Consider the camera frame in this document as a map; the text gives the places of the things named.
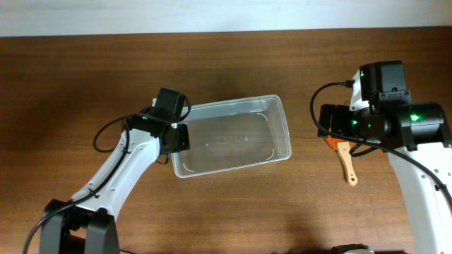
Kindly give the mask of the orange scraper with wooden handle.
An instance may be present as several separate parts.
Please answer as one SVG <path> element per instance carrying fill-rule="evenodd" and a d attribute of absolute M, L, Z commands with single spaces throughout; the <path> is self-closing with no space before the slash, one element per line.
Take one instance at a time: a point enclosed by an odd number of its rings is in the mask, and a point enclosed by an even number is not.
<path fill-rule="evenodd" d="M 332 150 L 335 150 L 337 152 L 344 168 L 345 179 L 347 183 L 350 186 L 356 186 L 358 179 L 352 165 L 352 157 L 350 155 L 350 143 L 348 141 L 333 138 L 331 136 L 324 138 L 324 140 Z"/>

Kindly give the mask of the clear plastic container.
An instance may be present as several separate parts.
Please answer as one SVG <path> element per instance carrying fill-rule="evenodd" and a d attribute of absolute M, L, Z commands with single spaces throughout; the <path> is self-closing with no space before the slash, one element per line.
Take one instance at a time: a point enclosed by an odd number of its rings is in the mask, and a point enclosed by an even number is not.
<path fill-rule="evenodd" d="M 231 99 L 184 108 L 190 148 L 172 154 L 181 179 L 289 159 L 290 132 L 277 95 Z"/>

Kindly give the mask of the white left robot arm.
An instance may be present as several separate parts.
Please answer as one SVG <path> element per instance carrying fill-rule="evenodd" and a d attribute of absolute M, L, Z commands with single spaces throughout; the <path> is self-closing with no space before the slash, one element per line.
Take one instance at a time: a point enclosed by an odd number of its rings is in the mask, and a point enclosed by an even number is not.
<path fill-rule="evenodd" d="M 116 147 L 97 173 L 68 202 L 52 200 L 34 230 L 40 253 L 121 253 L 116 221 L 146 169 L 162 155 L 189 149 L 183 122 L 191 107 L 148 107 L 118 119 Z"/>

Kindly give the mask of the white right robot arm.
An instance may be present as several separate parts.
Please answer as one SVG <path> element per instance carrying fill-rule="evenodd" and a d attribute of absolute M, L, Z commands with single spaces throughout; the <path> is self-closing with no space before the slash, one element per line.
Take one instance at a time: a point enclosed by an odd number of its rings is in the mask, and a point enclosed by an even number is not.
<path fill-rule="evenodd" d="M 451 131 L 439 104 L 324 104 L 312 119 L 321 137 L 387 153 L 403 194 L 415 252 L 451 252 Z"/>

